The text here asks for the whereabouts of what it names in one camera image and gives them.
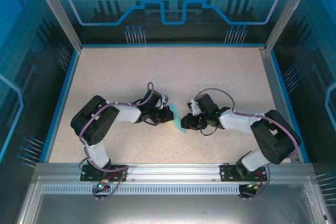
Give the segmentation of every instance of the enclosure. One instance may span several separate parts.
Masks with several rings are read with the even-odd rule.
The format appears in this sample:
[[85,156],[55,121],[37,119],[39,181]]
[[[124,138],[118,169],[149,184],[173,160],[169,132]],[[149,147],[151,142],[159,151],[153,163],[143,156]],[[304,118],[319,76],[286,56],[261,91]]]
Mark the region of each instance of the enclosure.
[[[1,223],[334,223],[336,0],[0,6]],[[150,81],[174,121],[113,124],[106,152],[129,169],[96,202],[70,122],[95,95],[133,102]],[[262,197],[239,197],[253,181],[224,181],[221,170],[258,148],[253,135],[181,128],[206,88],[228,92],[237,111],[277,110],[300,138],[295,157],[269,166]]]

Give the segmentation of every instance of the glass panel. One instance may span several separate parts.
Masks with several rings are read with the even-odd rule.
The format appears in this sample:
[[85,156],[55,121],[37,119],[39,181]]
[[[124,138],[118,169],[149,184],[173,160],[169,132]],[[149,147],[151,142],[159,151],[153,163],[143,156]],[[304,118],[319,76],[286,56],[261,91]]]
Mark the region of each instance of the glass panel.
[[[336,0],[301,0],[274,47],[288,102],[318,175],[336,170]],[[325,199],[335,186],[324,176]],[[335,206],[330,206],[336,216]]]
[[265,43],[287,2],[287,0],[60,1],[84,44]]
[[[0,220],[15,223],[73,47],[45,0],[0,0],[0,9]],[[31,135],[42,143],[23,141]]]

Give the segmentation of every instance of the blue border trim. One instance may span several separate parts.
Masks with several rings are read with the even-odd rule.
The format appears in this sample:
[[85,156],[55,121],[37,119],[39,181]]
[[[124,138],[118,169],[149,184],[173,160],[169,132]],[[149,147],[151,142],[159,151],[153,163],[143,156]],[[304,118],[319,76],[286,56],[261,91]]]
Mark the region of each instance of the blue border trim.
[[127,44],[83,44],[83,47],[204,47],[204,46],[225,46],[225,47],[264,47],[262,43],[249,44],[227,44],[227,43],[182,43],[182,44],[141,44],[141,45],[127,45]]
[[6,140],[4,142],[4,145],[1,148],[1,152],[0,152],[0,163],[1,163],[1,161],[4,157],[4,155],[5,155],[5,152],[7,150],[10,139],[12,138],[14,129],[16,127],[16,124],[19,121],[19,118],[20,118],[20,115],[21,115],[21,112],[23,110],[24,105],[23,105],[23,98],[22,98],[21,90],[14,83],[10,82],[6,77],[4,77],[2,74],[0,74],[0,80],[4,81],[11,89],[13,89],[17,93],[19,103],[20,103],[20,107],[17,110],[16,116],[15,116],[15,118],[13,120],[13,123],[12,123],[12,125],[11,125],[11,127],[8,131],[8,134],[6,136]]
[[286,106],[288,108],[289,115],[290,115],[290,118],[292,120],[293,128],[294,128],[295,132],[301,138],[301,145],[300,145],[299,148],[300,148],[300,151],[301,151],[301,155],[302,155],[303,161],[305,163],[309,163],[310,161],[309,161],[309,157],[308,157],[308,154],[307,154],[307,151],[306,151],[306,147],[304,146],[304,142],[302,140],[302,135],[301,135],[301,132],[300,132],[300,129],[299,129],[299,125],[298,125],[298,122],[296,121],[296,118],[295,118],[295,115],[294,115],[294,110],[293,110],[292,104],[291,104],[291,102],[289,100],[289,95],[287,93],[286,86],[285,86],[285,83],[283,81],[283,78],[282,78],[282,75],[281,75],[281,71],[280,71],[280,68],[279,68],[279,64],[278,64],[277,58],[275,57],[273,49],[271,51],[271,57],[272,57],[272,61],[274,63],[274,67],[275,67],[275,70],[276,70],[278,78],[279,78],[279,82],[280,82],[280,85],[281,85],[282,93],[284,94],[283,96],[285,97]]
[[68,72],[65,76],[65,80],[64,80],[64,83],[61,89],[61,93],[58,98],[54,116],[52,117],[52,121],[51,121],[49,131],[46,137],[46,141],[44,143],[44,147],[41,153],[41,157],[39,160],[41,163],[45,163],[47,162],[46,159],[49,159],[48,154],[51,151],[50,148],[53,147],[54,145],[54,140],[56,137],[56,133],[58,130],[58,126],[59,126],[62,114],[63,114],[65,104],[68,98],[73,76],[75,75],[75,69],[76,69],[78,60],[79,60],[79,54],[76,51],[74,51],[71,57],[70,64],[69,64]]

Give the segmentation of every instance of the metal pin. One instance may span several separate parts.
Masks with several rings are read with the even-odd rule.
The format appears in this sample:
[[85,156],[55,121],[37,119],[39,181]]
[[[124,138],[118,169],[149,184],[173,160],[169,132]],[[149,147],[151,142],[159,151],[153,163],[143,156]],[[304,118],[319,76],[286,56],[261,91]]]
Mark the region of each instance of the metal pin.
[[135,43],[137,44],[138,42],[137,42],[137,36],[136,36],[136,32],[135,32],[135,26],[132,26],[132,28],[133,28],[133,31],[134,31],[134,36],[135,36]]
[[61,56],[61,55],[57,55],[57,58],[63,62],[63,64],[68,68],[69,64],[66,62],[66,60]]
[[29,165],[29,164],[26,164],[26,162],[24,162],[24,161],[22,161],[22,162],[21,162],[21,165],[28,165],[28,166],[30,166],[30,167],[32,167],[32,168],[35,168],[35,166],[34,166],[34,165]]
[[138,28],[139,28],[139,30],[140,30],[141,42],[143,43],[143,39],[142,39],[142,31],[141,31],[142,26],[138,26]]
[[146,42],[146,32],[142,31],[142,34],[143,34],[143,40],[145,41],[145,44],[147,44],[147,42]]
[[133,31],[130,31],[131,35],[132,35],[132,41],[133,41],[133,45],[135,45],[134,43],[134,36],[133,36]]
[[38,152],[42,152],[41,150],[39,150],[39,149],[37,149],[37,148],[35,148],[35,147],[32,147],[31,144],[27,144],[27,147],[28,147],[28,148],[32,148],[32,149],[34,149],[34,150],[36,150],[36,151],[38,151]]
[[292,69],[293,69],[293,66],[291,65],[289,69],[286,71],[286,73],[282,76],[282,78],[284,78],[288,73],[290,73]]
[[245,28],[247,27],[247,25],[243,26],[243,31],[241,32],[241,35],[240,35],[240,39],[239,39],[239,43],[240,41],[242,40],[242,37],[243,37],[243,34],[244,34],[244,31],[245,31]]
[[37,144],[37,143],[34,143],[33,141],[29,140],[29,139],[26,138],[25,136],[23,137],[23,141],[30,142],[30,143],[32,143],[32,144],[34,144],[34,145],[36,145],[36,146],[38,146],[38,147],[40,147],[40,148],[43,148],[43,146],[41,146],[41,145],[39,145],[39,144]]
[[139,35],[139,33],[140,33],[139,31],[136,31],[136,34],[138,35],[138,39],[139,39],[139,45],[140,45],[141,43],[140,43],[140,35]]
[[58,58],[58,61],[60,62],[60,64],[62,64],[62,66],[65,68],[65,69],[68,69],[68,66],[67,64],[64,62],[64,60],[61,58],[61,56],[57,55],[56,54],[56,57]]
[[32,157],[34,159],[36,159],[37,161],[39,161],[39,159],[37,157],[31,156],[29,155],[27,152],[25,152],[25,154],[23,154],[25,157]]
[[236,37],[237,37],[237,34],[238,34],[239,29],[240,29],[240,25],[237,26],[237,31],[236,31],[236,35],[235,35],[235,38],[234,38],[234,40],[233,40],[233,43],[234,43],[235,40],[236,40]]
[[321,174],[321,175],[317,175],[316,178],[322,177],[322,176],[325,176],[325,175],[331,176],[331,171],[329,170],[329,171],[327,171],[327,173],[324,173],[324,174]]
[[293,76],[295,76],[295,70],[293,70],[292,72],[290,72],[290,73],[284,78],[285,83],[288,82],[288,80],[289,80],[290,78],[293,78]]
[[66,53],[66,51],[64,50],[64,48],[63,47],[58,47],[57,50],[64,57],[64,59],[66,59],[67,62],[70,63],[70,57],[68,56],[68,54]]
[[296,83],[296,85],[288,92],[288,94],[290,94],[295,88],[297,88],[299,86],[298,83]]
[[286,84],[286,89],[288,90],[288,87],[291,86],[298,78],[294,77],[293,80],[290,81],[289,84]]
[[333,181],[330,182],[330,183],[326,183],[326,184],[319,185],[319,186],[321,187],[321,186],[329,186],[329,185],[336,186],[336,182],[333,180]]
[[329,195],[335,195],[336,193],[332,193],[332,194],[322,194],[322,196],[329,196]]
[[248,30],[246,30],[245,32],[244,32],[244,36],[243,36],[243,39],[241,40],[241,43],[244,43],[244,40],[245,40],[245,37],[246,37],[246,34],[248,33]]
[[231,30],[230,30],[229,38],[228,38],[228,39],[230,39],[230,36],[231,36],[231,33],[232,33],[232,29],[233,29],[234,27],[235,27],[234,25],[231,26]]
[[65,67],[63,67],[63,65],[61,64],[61,62],[58,60],[57,61],[57,63],[63,68],[63,70],[65,71],[65,72],[67,72],[67,70],[65,69]]
[[238,43],[238,39],[239,39],[241,33],[242,33],[242,31],[240,30],[239,35],[237,36],[236,44]]
[[290,83],[287,84],[287,90],[291,89],[295,83],[297,83],[299,80],[302,79],[302,76],[299,76],[299,78],[294,78]]
[[330,177],[330,178],[320,179],[320,180],[318,180],[318,182],[320,182],[320,181],[325,181],[325,180],[328,180],[328,179],[333,179],[333,178],[336,178],[336,176],[334,176],[334,177]]
[[125,34],[125,37],[126,37],[127,45],[129,45],[130,43],[128,42],[127,31],[124,31],[124,34]]
[[66,55],[69,57],[69,59],[71,59],[71,55],[69,54],[68,50],[66,50],[65,45],[62,45],[62,44],[61,44],[61,48],[62,48],[62,50],[66,53]]
[[34,136],[30,136],[30,140],[35,140],[36,142],[39,142],[40,144],[43,144],[43,145],[44,145],[44,143],[43,143],[43,142],[41,142],[41,141],[37,140],[36,138],[34,138]]
[[226,31],[226,35],[225,35],[225,40],[224,40],[224,43],[226,43],[226,39],[227,39],[227,36],[229,35],[229,30],[228,31]]
[[232,31],[232,36],[231,36],[231,40],[230,40],[230,44],[232,43],[232,39],[233,39],[233,36],[235,35],[236,31]]
[[36,152],[33,152],[33,151],[31,151],[31,150],[29,150],[29,149],[27,149],[27,148],[24,148],[23,145],[20,145],[20,150],[28,151],[28,152],[30,152],[30,153],[33,153],[33,154],[37,155],[37,156],[40,156],[40,155],[41,155],[41,154],[38,154],[38,153],[36,153]]
[[35,163],[35,164],[36,164],[36,162],[35,162],[35,161],[31,161],[30,159],[27,159],[27,158],[21,157],[19,154],[17,154],[17,155],[16,155],[16,158],[17,158],[17,159],[21,158],[21,159],[23,159],[23,160],[26,160],[26,161],[29,161],[29,162],[32,162],[32,163]]
[[127,33],[128,33],[128,38],[130,39],[130,43],[131,43],[131,35],[130,35],[129,28],[130,28],[129,26],[126,26]]
[[296,72],[293,70],[293,72],[290,74],[290,76],[285,80],[285,85],[287,85],[288,82],[290,82],[293,78],[296,76]]
[[323,189],[323,190],[321,190],[321,191],[330,191],[330,190],[334,190],[334,189],[336,189],[336,187],[332,187],[332,188]]
[[57,48],[58,53],[62,56],[62,59],[64,59],[64,61],[69,64],[70,60],[68,59],[67,55],[65,55],[63,52],[61,52],[61,49],[59,49],[59,47]]
[[293,87],[301,79],[302,79],[302,76],[299,76],[299,78],[295,82],[293,82],[288,89],[290,89],[291,87]]

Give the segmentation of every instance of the wire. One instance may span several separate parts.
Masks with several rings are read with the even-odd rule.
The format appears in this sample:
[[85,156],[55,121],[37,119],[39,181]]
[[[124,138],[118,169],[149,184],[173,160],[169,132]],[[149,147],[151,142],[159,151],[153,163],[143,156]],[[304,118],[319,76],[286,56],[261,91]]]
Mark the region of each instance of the wire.
[[235,102],[235,99],[233,99],[233,97],[227,93],[226,91],[222,90],[222,89],[218,89],[218,88],[207,88],[207,89],[203,89],[200,93],[197,94],[197,96],[195,96],[194,100],[196,100],[203,92],[207,91],[207,90],[216,90],[216,91],[219,91],[221,93],[224,93],[226,94],[227,97],[229,97],[232,101],[232,110],[235,109],[235,106],[236,106],[236,102]]
[[79,164],[78,164],[78,168],[80,169],[80,170],[82,170],[83,169],[83,167],[82,168],[80,168],[80,165],[85,161],[85,160],[87,160],[88,158],[86,157],[86,158],[84,158]]
[[242,193],[242,194],[246,194],[246,195],[252,196],[254,199],[258,199],[266,192],[267,188],[269,187],[269,183],[271,182],[271,171],[270,171],[268,165],[266,166],[266,168],[267,168],[267,172],[268,172],[268,179],[267,179],[266,186],[263,188],[261,193],[258,194],[258,195],[253,195],[253,194],[249,194],[249,193]]
[[204,134],[203,131],[202,131],[202,129],[201,129],[201,134],[202,134],[203,136],[211,136],[211,135],[214,134],[216,131],[217,131],[217,128],[215,128],[215,130],[214,130],[213,132],[209,133],[209,134]]
[[146,124],[149,124],[149,125],[156,126],[156,124],[154,124],[154,123],[150,123],[150,122],[147,122],[147,121],[143,121],[143,122],[146,123]]
[[198,93],[197,96],[195,96],[194,100],[196,100],[200,96],[200,94],[202,94],[203,92],[205,92],[207,90],[216,90],[216,91],[219,91],[219,92],[224,93],[225,95],[227,95],[231,99],[231,101],[232,101],[232,111],[233,111],[234,114],[240,115],[240,116],[248,116],[250,118],[261,118],[261,119],[267,120],[270,123],[273,123],[274,125],[278,126],[283,132],[286,133],[286,135],[289,136],[289,138],[292,140],[293,145],[295,147],[294,152],[291,155],[289,155],[287,158],[294,157],[294,156],[296,156],[298,154],[298,149],[299,149],[298,143],[296,142],[294,136],[285,127],[283,127],[280,123],[278,123],[278,122],[274,121],[273,119],[268,118],[268,117],[266,117],[264,115],[247,114],[247,113],[236,112],[235,111],[236,102],[233,99],[233,97],[229,93],[227,93],[226,91],[224,91],[222,89],[218,89],[218,88],[207,88],[207,89],[202,90],[200,93]]
[[115,173],[115,172],[120,172],[120,171],[122,171],[122,170],[125,170],[125,172],[123,173],[123,175],[122,175],[121,179],[119,180],[118,184],[116,185],[116,187],[114,188],[114,190],[108,195],[108,197],[111,196],[111,195],[115,192],[115,190],[117,189],[117,187],[120,185],[121,181],[123,180],[123,178],[124,178],[124,177],[126,176],[126,174],[127,174],[127,171],[128,171],[128,169],[129,169],[129,166],[127,165],[127,166],[125,166],[125,167],[121,167],[121,168],[119,168],[119,169],[113,169],[113,170],[103,169],[103,168],[99,167],[99,166],[92,160],[92,158],[91,158],[91,156],[90,156],[90,154],[89,154],[89,152],[88,152],[88,150],[87,150],[87,147],[86,147],[86,141],[83,139],[83,134],[84,134],[85,130],[89,127],[89,125],[96,119],[96,117],[97,117],[101,112],[103,112],[105,109],[107,109],[107,108],[110,107],[110,106],[114,106],[114,105],[119,104],[119,105],[124,105],[124,106],[137,107],[137,106],[141,106],[141,105],[144,105],[145,103],[147,103],[147,102],[150,100],[150,98],[152,97],[153,92],[154,92],[154,84],[153,84],[152,82],[149,82],[149,83],[147,84],[147,90],[151,90],[150,95],[148,96],[148,98],[147,98],[145,101],[143,101],[143,102],[141,102],[141,103],[139,103],[139,104],[124,103],[124,102],[112,102],[112,103],[106,104],[105,106],[101,107],[101,108],[100,108],[100,109],[93,115],[93,117],[86,123],[86,125],[82,128],[82,130],[81,130],[80,133],[79,133],[79,141],[83,144],[83,148],[84,148],[85,155],[86,155],[88,161],[90,162],[90,164],[91,164],[94,168],[96,168],[96,169],[98,169],[98,170],[100,170],[100,171],[102,171],[102,172],[106,172],[106,173]]
[[95,187],[95,188],[93,189],[93,191],[92,191],[92,196],[94,196],[94,197],[96,198],[96,200],[98,200],[98,199],[104,200],[104,199],[106,199],[106,198],[111,197],[111,196],[116,192],[116,190],[118,189],[118,187],[119,187],[120,183],[122,182],[122,180],[125,178],[127,171],[128,171],[128,168],[125,169],[125,172],[124,172],[123,175],[120,177],[120,180],[118,181],[117,185],[115,186],[115,188],[112,190],[112,192],[111,192],[110,194],[108,194],[108,195],[106,195],[106,196],[102,196],[102,197],[97,197],[97,194],[96,194],[97,187]]

